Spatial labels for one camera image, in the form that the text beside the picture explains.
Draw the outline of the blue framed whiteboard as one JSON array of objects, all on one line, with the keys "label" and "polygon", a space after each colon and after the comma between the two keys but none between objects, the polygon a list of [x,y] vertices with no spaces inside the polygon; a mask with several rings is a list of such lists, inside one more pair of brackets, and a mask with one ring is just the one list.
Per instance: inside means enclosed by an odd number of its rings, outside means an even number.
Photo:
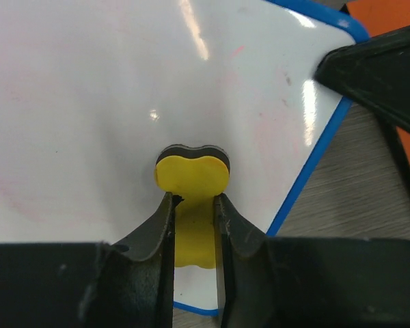
[{"label": "blue framed whiteboard", "polygon": [[172,144],[276,234],[351,106],[316,67],[367,39],[313,1],[0,1],[0,243],[120,240]]}]

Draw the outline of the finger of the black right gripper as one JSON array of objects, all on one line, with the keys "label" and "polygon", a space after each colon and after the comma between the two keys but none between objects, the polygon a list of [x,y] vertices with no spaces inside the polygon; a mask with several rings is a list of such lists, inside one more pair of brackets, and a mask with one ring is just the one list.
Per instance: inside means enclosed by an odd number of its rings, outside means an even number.
[{"label": "finger of the black right gripper", "polygon": [[314,78],[410,133],[410,25],[329,52]]}]

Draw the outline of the yellow black whiteboard eraser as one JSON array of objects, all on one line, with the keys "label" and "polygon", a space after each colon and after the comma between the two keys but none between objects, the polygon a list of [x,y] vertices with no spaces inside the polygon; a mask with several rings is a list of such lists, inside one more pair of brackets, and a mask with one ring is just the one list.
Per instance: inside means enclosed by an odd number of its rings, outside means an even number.
[{"label": "yellow black whiteboard eraser", "polygon": [[180,198],[175,208],[175,267],[216,267],[214,198],[230,180],[230,160],[217,146],[173,144],[160,153],[156,185]]}]

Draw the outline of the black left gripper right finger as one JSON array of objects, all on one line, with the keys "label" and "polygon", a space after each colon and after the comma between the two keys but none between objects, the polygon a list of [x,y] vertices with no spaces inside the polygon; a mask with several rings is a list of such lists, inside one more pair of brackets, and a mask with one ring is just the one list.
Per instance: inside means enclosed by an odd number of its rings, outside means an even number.
[{"label": "black left gripper right finger", "polygon": [[222,327],[410,327],[410,241],[272,237],[213,206]]}]

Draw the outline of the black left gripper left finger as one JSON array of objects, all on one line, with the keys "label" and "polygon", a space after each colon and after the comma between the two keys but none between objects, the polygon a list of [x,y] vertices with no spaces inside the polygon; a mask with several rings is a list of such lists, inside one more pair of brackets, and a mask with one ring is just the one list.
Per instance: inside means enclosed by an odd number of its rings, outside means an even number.
[{"label": "black left gripper left finger", "polygon": [[114,244],[0,243],[0,327],[171,327],[174,210]]}]

